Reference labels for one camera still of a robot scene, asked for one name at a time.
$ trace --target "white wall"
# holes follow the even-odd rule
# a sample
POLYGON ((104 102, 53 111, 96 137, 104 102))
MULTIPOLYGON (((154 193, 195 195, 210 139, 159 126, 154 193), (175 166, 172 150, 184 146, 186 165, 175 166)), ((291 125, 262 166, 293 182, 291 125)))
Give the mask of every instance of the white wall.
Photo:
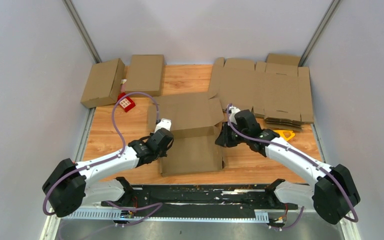
POLYGON ((39 238, 42 184, 74 156, 91 66, 62 1, 0 1, 0 240, 39 238))
POLYGON ((342 1, 307 65, 326 160, 351 170, 362 238, 384 239, 384 1, 342 1))
POLYGON ((73 0, 103 61, 164 54, 169 64, 302 55, 331 0, 73 0))

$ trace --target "gray floor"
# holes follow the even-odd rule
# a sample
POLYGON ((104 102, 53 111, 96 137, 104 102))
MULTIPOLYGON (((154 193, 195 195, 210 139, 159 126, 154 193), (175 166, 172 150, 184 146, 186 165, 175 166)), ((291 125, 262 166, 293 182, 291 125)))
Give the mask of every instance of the gray floor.
MULTIPOLYGON (((288 213, 288 223, 297 217, 288 213)), ((85 236, 113 225, 108 220, 71 219, 61 221, 60 236, 64 240, 80 240, 85 236)), ((277 232, 257 223, 209 223, 209 222, 166 222, 145 221, 126 228, 109 227, 88 240, 343 240, 340 225, 331 225, 317 213, 304 213, 300 222, 292 229, 277 232)))

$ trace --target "red object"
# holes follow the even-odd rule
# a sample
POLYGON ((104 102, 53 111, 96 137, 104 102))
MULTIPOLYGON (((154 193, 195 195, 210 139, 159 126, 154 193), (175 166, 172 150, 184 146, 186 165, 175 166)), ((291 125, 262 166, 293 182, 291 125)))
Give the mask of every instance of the red object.
MULTIPOLYGON (((125 92, 122 92, 118 95, 117 101, 120 100, 124 95, 126 95, 125 92)), ((136 106, 135 102, 130 98, 126 97, 125 99, 121 100, 119 103, 120 107, 127 113, 130 111, 130 109, 134 108, 136 106)))

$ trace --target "wooden tabletop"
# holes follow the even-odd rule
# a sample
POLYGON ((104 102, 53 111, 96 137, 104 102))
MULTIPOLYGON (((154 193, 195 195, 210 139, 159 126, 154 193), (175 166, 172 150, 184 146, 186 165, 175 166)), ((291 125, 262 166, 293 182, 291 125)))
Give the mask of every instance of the wooden tabletop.
MULTIPOLYGON (((167 65, 164 73, 163 95, 206 92, 208 90, 212 65, 167 65)), ((133 98, 136 106, 125 113, 117 107, 115 121, 123 133, 126 143, 147 136, 147 109, 151 105, 147 97, 133 98)), ((84 153, 84 161, 92 160, 114 152, 122 147, 122 141, 114 130, 111 111, 114 105, 97 107, 90 135, 84 153)), ((258 119, 261 127, 264 121, 258 119)), ((320 160, 310 125, 289 141, 294 147, 320 160)), ((125 177, 131 184, 266 184, 276 179, 286 179, 292 183, 304 180, 282 164, 251 151, 246 144, 225 148, 225 168, 217 172, 205 172, 162 177, 159 161, 142 165, 135 169, 119 172, 104 179, 125 177)))

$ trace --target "wood grain surface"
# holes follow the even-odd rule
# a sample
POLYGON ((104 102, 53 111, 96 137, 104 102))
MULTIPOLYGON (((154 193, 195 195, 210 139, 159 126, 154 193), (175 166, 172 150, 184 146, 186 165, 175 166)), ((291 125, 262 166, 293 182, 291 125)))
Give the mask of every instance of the wood grain surface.
MULTIPOLYGON (((165 67, 162 94, 205 92, 208 90, 211 70, 212 65, 168 65, 165 67)), ((150 99, 137 97, 133 98, 133 101, 136 106, 128 113, 119 107, 115 112, 115 122, 126 143, 149 134, 147 109, 151 105, 150 99)), ((101 157, 122 147, 122 141, 111 121, 113 106, 96 108, 84 161, 101 157)), ((262 119, 258 119, 258 122, 264 127, 262 119)), ((321 159, 310 125, 305 125, 302 132, 296 132, 296 136, 289 142, 311 157, 321 159)), ((291 170, 251 151, 246 144, 225 148, 225 155, 225 168, 217 172, 162 177, 159 161, 156 160, 151 164, 109 176, 104 181, 125 177, 131 184, 265 184, 282 178, 293 183, 304 183, 304 180, 291 170)))

